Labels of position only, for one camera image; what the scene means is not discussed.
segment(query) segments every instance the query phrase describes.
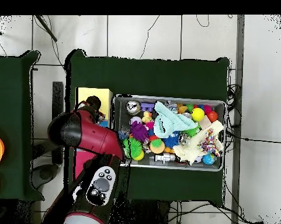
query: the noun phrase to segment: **light blue cloth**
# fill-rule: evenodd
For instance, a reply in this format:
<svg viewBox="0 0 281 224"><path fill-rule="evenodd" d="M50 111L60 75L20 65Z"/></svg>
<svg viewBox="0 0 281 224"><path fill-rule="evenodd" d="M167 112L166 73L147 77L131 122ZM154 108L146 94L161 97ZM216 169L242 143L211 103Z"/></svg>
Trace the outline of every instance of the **light blue cloth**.
<svg viewBox="0 0 281 224"><path fill-rule="evenodd" d="M160 101L155 103L155 111L158 113L154 123L154 133L159 138L167 138L174 131L186 131L197 127L197 123L182 114L174 114Z"/></svg>

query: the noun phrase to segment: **yellow rubber duck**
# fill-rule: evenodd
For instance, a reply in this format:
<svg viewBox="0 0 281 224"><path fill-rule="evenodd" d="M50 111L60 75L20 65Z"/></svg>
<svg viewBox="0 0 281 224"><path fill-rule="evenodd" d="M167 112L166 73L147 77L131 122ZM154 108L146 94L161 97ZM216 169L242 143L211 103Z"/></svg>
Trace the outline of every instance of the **yellow rubber duck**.
<svg viewBox="0 0 281 224"><path fill-rule="evenodd" d="M149 111L145 111L143 112L143 118L142 121L144 123L148 123L152 120L152 113L150 113Z"/></svg>

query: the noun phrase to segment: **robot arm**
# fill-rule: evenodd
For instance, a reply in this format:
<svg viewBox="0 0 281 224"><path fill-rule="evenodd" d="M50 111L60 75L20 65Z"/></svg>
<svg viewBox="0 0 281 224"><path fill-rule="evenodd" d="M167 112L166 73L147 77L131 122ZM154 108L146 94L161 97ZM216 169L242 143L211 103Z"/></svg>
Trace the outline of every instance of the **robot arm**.
<svg viewBox="0 0 281 224"><path fill-rule="evenodd" d="M89 97L89 104L60 114L48 126L49 139L56 145L96 156L84 164L68 194L60 192L41 224L108 224L124 153L117 133L95 124L100 107L97 99Z"/></svg>

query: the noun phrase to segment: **dark green tablecloth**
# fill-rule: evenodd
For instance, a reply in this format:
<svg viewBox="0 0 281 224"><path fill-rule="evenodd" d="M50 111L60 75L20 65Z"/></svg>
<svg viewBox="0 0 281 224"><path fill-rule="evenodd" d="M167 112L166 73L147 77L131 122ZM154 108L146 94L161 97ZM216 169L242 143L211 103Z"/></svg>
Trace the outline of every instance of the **dark green tablecloth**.
<svg viewBox="0 0 281 224"><path fill-rule="evenodd" d="M71 109L75 89L108 88L113 94L166 96L190 99L227 99L226 58L200 60L137 60L88 58L82 50L67 57ZM123 168L119 178L123 177ZM128 197L155 200L211 200L221 205L223 171L184 171L132 167Z"/></svg>
<svg viewBox="0 0 281 224"><path fill-rule="evenodd" d="M0 138L5 152L0 162L0 198L42 200L30 183L30 69L40 56L0 57Z"/></svg>

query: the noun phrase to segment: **gray plastic bin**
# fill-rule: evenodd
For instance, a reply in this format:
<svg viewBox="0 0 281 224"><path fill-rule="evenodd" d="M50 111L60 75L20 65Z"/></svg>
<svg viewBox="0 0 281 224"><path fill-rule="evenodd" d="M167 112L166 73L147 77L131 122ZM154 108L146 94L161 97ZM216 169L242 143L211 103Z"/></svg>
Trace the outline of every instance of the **gray plastic bin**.
<svg viewBox="0 0 281 224"><path fill-rule="evenodd" d="M224 144L225 143L225 133L226 133L226 118L227 118L227 106L226 103L223 101L218 100L193 100L193 99L182 99L182 98L169 98L169 97L154 97L154 96L137 96L137 95L131 95L131 96L123 96L121 94L117 94L113 96L112 100L112 112L111 116L113 118L111 119L110 125L111 128L115 128L116 131L120 130L122 127L129 129L129 122L132 118L132 115L130 115L126 111L126 103L129 100L135 100L139 103L155 103L156 101L159 101L163 104L167 100L172 100L176 103L183 103L183 104L208 104L212 107L214 107L215 112L218 114L218 120L224 124L223 131L220 132L219 140ZM143 117L143 111L137 114L139 117ZM157 113L154 111L152 113L152 117L155 118L157 116ZM131 162L131 167L153 167L153 168L159 168L159 169L181 169L181 170L201 170L201 171L219 171L223 168L223 159L224 159L224 152L222 151L221 157L217 159L213 165L206 165L203 162L200 163L194 163L191 166L189 165L182 165L176 162L165 162L163 164L161 161L155 162L155 154L148 153L144 155L144 158L140 161L135 160L127 160L126 163L121 164L121 166L127 166L128 162Z"/></svg>

